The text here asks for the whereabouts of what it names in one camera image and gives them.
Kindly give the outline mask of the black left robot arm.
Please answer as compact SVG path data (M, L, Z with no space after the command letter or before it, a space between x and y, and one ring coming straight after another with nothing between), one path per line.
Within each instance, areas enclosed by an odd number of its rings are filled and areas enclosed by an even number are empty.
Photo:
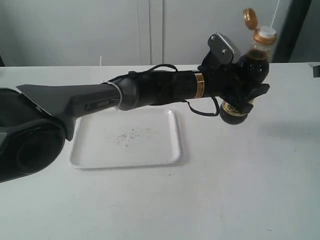
M71 141L76 120L116 107L129 111L145 106L221 98L248 114L251 100L270 86L240 77L235 63L208 53L197 70L180 71L158 64L130 71L100 84L34 85L0 90L0 180L7 182L48 167Z

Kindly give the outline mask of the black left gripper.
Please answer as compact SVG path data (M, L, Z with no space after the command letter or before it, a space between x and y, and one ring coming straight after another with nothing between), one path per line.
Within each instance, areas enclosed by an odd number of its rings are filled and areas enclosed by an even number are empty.
M197 67L197 97L221 97L224 100L235 100L234 106L239 112L250 112L253 100L265 95L270 89L267 83L247 85L237 79L236 65L226 64L209 51Z

